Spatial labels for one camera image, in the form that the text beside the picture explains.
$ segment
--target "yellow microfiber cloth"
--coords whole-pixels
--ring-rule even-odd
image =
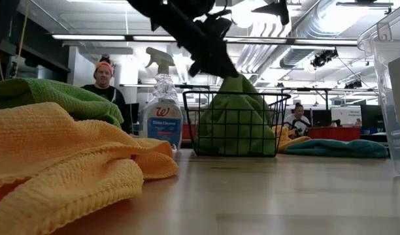
[[[168,142],[74,121],[56,103],[0,110],[0,234],[49,234],[177,171]]]
[[[294,130],[289,131],[287,127],[283,127],[281,125],[273,127],[273,131],[276,133],[277,141],[280,139],[280,143],[278,145],[277,153],[284,153],[284,150],[290,145],[302,143],[304,141],[310,140],[308,136],[302,136],[292,140],[289,138],[292,134],[294,134]]]

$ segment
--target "bottle label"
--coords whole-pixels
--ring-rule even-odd
[[[148,120],[148,138],[165,140],[178,146],[181,139],[181,121],[175,118],[151,117]]]

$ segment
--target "wooden table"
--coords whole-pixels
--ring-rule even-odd
[[[387,159],[176,157],[178,177],[55,234],[400,234],[400,177]]]

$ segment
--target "person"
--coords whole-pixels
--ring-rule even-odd
[[[103,57],[100,62],[95,66],[93,77],[95,83],[93,85],[85,85],[81,87],[87,91],[91,91],[97,95],[104,97],[106,100],[116,104],[122,113],[124,122],[121,124],[122,130],[130,133],[130,114],[126,111],[126,103],[122,92],[113,86],[110,86],[110,81],[113,76],[113,67],[110,59]]]
[[[294,108],[294,114],[288,115],[286,118],[284,118],[284,122],[293,124],[294,120],[301,120],[304,121],[307,124],[310,124],[309,119],[305,117],[303,114],[305,113],[305,110],[303,109],[303,105],[300,103],[296,103],[296,106]],[[308,128],[303,122],[301,121],[296,121],[294,124],[294,127],[296,127],[299,136],[296,136],[296,134],[293,137],[300,137],[303,136],[303,133],[306,131]]]

